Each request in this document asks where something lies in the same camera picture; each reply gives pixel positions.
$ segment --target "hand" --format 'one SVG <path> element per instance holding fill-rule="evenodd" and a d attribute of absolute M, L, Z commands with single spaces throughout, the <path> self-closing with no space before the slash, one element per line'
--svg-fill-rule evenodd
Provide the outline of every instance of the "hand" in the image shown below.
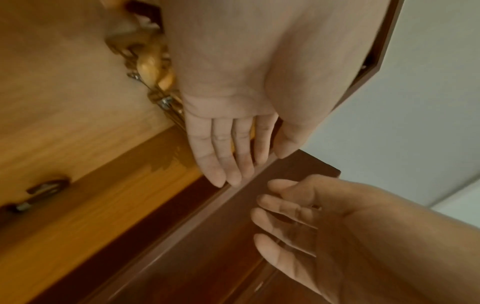
<path fill-rule="evenodd" d="M 253 222 L 260 254 L 330 303 L 467 303 L 480 296 L 480 230 L 374 187 L 273 180 Z M 286 223 L 268 210 L 297 222 Z"/>
<path fill-rule="evenodd" d="M 188 139 L 215 186 L 298 149 L 358 73 L 387 0 L 161 1 Z M 236 160 L 232 156 L 231 141 Z"/>

